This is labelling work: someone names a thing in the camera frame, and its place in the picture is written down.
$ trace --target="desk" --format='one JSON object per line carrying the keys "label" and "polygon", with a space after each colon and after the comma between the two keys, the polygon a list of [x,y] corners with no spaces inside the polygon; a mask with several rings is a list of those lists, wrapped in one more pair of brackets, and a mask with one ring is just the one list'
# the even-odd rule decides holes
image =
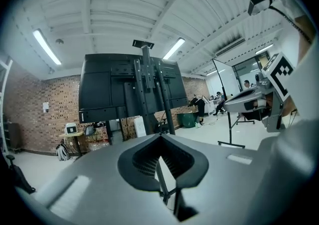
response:
{"label": "desk", "polygon": [[83,132],[78,132],[78,133],[74,133],[74,134],[63,134],[63,135],[59,135],[59,137],[61,138],[69,138],[69,137],[73,137],[73,140],[74,140],[74,143],[75,143],[75,146],[76,146],[76,150],[78,151],[79,153],[79,156],[81,157],[82,156],[82,152],[80,150],[80,145],[79,145],[79,142],[78,142],[78,136],[81,136],[81,135],[84,135]]}

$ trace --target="ceiling light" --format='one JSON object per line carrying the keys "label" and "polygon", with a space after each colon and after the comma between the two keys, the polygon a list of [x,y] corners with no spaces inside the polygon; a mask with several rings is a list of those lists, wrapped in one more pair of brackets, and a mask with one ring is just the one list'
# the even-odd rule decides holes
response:
{"label": "ceiling light", "polygon": [[171,57],[171,55],[174,54],[174,52],[176,50],[179,49],[180,46],[182,46],[184,44],[185,40],[183,38],[179,38],[177,40],[177,42],[175,43],[175,45],[170,49],[170,51],[164,56],[163,59],[169,59]]}
{"label": "ceiling light", "polygon": [[266,49],[268,49],[268,48],[272,47],[273,45],[274,45],[274,44],[270,44],[269,46],[264,47],[264,48],[262,48],[261,50],[258,50],[258,51],[256,52],[256,55],[258,55],[258,54],[262,53],[263,51],[265,51]]}
{"label": "ceiling light", "polygon": [[57,65],[61,65],[61,62],[59,61],[59,59],[55,56],[55,54],[52,52],[51,48],[49,47],[49,45],[46,43],[41,31],[35,30],[33,32],[34,37],[36,38],[36,40],[39,42],[39,44],[41,45],[41,47],[44,49],[44,51],[48,54],[48,56],[53,60],[53,62],[55,62]]}
{"label": "ceiling light", "polygon": [[206,76],[211,75],[212,73],[217,72],[217,70],[210,72],[209,74],[207,74]]}

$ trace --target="ceiling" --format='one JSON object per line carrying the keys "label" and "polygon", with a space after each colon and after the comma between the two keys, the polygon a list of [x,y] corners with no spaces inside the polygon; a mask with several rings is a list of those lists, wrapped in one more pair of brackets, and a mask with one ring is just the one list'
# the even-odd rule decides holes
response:
{"label": "ceiling", "polygon": [[[153,42],[150,55],[163,58],[182,37],[185,44],[170,59],[184,73],[206,74],[214,54],[236,39],[246,41],[218,60],[237,64],[279,37],[282,18],[271,10],[249,16],[249,1],[16,0],[1,29],[0,49],[48,79],[80,73],[85,54],[141,54],[132,47],[134,39]],[[55,65],[34,39],[38,28],[62,65]]]}

